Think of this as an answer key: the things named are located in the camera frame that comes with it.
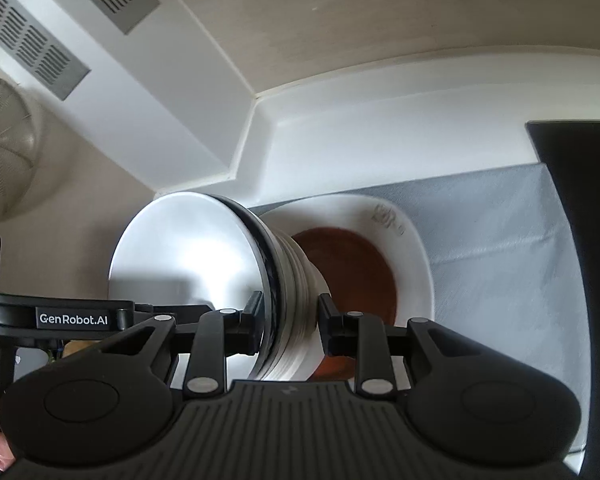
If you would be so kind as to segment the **plain white bowl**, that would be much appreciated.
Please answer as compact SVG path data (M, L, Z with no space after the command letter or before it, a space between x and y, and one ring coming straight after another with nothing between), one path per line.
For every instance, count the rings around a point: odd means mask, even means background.
M208 304L242 310L254 292L268 297L254 239L222 199L179 192L163 195L128 224L112 256L108 297L154 306ZM230 356L227 378L256 379L254 356Z

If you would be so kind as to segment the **cream white bowl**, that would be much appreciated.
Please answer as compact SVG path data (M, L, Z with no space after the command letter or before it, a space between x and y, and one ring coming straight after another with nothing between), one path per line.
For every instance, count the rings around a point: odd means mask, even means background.
M328 292L323 275L292 238L294 222L281 211L261 216L273 235L282 285L277 335L268 357L258 371L260 380L303 382L318 369L324 358L316 322L318 296Z

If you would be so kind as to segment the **grey counter mat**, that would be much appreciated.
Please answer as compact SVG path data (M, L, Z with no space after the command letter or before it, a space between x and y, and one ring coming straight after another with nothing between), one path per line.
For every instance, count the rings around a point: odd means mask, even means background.
M364 188L406 213L434 280L434 318L554 376L576 395L585 448L591 344L576 246L542 164Z

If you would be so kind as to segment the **grey vent grille left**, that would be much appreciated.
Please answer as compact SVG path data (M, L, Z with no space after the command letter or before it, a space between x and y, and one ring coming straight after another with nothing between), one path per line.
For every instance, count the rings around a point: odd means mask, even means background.
M0 0L0 46L61 101L91 71L17 0Z

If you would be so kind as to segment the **white floral plate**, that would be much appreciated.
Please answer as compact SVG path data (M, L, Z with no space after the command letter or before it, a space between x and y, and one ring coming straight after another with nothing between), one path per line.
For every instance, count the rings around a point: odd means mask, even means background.
M297 230L294 234L339 228L358 233L375 245L396 280L398 310L392 325L434 316L434 281L424 244L413 222L395 204L366 195L334 194L296 200L271 210L291 218Z

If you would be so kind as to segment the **orange red plate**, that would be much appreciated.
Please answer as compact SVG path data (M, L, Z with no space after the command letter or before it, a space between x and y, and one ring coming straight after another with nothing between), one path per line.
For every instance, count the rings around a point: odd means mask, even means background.
M386 325L396 322L396 280L385 257L369 240L339 228L308 229L292 238L320 271L338 312L360 311L378 316ZM294 379L348 380L354 376L355 367L354 356L325 354L320 334L314 333Z

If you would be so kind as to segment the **metal mesh strainer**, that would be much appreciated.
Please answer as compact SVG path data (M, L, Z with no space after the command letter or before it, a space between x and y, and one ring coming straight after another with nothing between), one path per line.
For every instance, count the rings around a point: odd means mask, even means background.
M0 78L0 220L28 192L43 144L40 109Z

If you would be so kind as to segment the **black gas stove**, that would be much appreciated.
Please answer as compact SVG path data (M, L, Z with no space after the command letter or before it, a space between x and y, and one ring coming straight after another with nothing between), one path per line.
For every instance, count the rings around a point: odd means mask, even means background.
M588 444L581 474L600 479L600 122L529 122L527 130L565 207L580 262L592 359Z

